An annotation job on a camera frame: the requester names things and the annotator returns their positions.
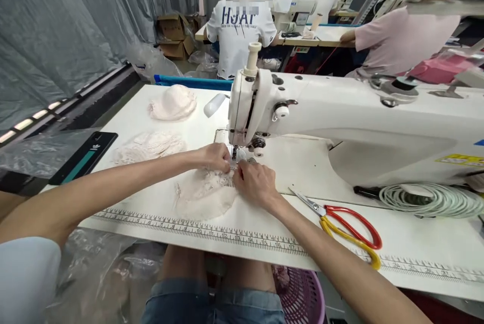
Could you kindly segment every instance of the scissors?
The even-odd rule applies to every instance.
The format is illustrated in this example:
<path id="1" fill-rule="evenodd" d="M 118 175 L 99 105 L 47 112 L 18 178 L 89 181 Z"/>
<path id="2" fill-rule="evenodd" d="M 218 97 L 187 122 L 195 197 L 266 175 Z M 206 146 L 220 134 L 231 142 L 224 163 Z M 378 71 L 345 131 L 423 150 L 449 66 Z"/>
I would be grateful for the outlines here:
<path id="1" fill-rule="evenodd" d="M 311 201 L 308 199 L 306 196 L 302 195 L 301 193 L 298 193 L 294 191 L 291 187 L 289 189 L 306 205 L 308 205 L 311 210 L 316 213 L 320 217 L 320 225 L 321 228 L 331 237 L 333 237 L 333 233 L 331 231 L 334 231 L 347 241 L 355 244 L 356 246 L 364 249 L 368 254 L 370 255 L 370 258 L 372 259 L 371 265 L 375 270 L 378 270 L 381 266 L 381 261 L 378 255 L 374 250 L 382 248 L 382 239 L 376 229 L 373 227 L 373 225 L 366 220 L 365 217 L 363 217 L 361 214 L 358 212 L 355 212 L 349 208 L 345 207 L 335 207 L 335 206 L 320 206 L 317 203 Z M 349 213 L 352 216 L 356 217 L 358 220 L 360 220 L 370 231 L 373 242 L 368 241 L 366 238 L 364 238 L 358 231 L 356 231 L 348 222 L 346 222 L 342 217 L 338 216 L 336 212 L 345 212 Z M 339 229 L 336 227 L 329 219 L 327 216 L 331 216 L 338 220 L 351 234 L 354 236 L 350 236 L 343 230 Z"/>

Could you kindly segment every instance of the phone case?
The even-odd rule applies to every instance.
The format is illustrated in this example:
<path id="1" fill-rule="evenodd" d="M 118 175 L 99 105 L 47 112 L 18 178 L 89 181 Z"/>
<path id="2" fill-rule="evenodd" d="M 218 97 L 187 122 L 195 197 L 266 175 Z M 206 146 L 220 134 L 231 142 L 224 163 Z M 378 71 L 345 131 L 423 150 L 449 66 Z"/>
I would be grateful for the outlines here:
<path id="1" fill-rule="evenodd" d="M 62 168 L 49 179 L 49 184 L 62 185 L 89 174 L 117 136 L 116 133 L 93 133 Z"/>

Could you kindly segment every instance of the hand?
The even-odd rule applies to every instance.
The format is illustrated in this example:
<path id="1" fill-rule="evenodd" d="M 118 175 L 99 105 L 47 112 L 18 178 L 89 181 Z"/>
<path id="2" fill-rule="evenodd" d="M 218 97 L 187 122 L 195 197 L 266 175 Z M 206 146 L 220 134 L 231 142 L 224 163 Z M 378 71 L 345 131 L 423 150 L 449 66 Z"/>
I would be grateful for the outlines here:
<path id="1" fill-rule="evenodd" d="M 201 168 L 230 172 L 230 153 L 224 143 L 213 143 L 194 151 Z"/>
<path id="2" fill-rule="evenodd" d="M 244 198 L 270 213 L 281 198 L 276 190 L 276 173 L 259 163 L 249 164 L 245 160 L 239 161 L 233 183 Z"/>

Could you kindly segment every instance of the pink shirt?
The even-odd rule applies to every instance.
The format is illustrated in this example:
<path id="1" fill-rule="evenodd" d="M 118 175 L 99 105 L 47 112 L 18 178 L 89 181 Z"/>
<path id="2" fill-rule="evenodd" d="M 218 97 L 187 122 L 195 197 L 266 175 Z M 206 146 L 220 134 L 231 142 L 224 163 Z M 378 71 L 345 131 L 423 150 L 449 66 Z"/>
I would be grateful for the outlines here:
<path id="1" fill-rule="evenodd" d="M 347 77 L 398 74 L 440 51 L 460 23 L 460 16 L 409 14 L 399 8 L 355 29 L 356 50 L 370 48 L 362 67 Z"/>

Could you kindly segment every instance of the plastic basket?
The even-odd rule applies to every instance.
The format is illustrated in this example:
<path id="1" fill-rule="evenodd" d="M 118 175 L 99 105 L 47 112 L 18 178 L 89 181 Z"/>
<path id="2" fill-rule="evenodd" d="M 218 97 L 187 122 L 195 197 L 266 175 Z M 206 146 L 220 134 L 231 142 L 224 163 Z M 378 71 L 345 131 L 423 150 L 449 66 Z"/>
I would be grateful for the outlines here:
<path id="1" fill-rule="evenodd" d="M 289 287 L 277 293 L 281 299 L 287 324 L 322 324 L 324 296 L 314 271 L 287 268 Z"/>

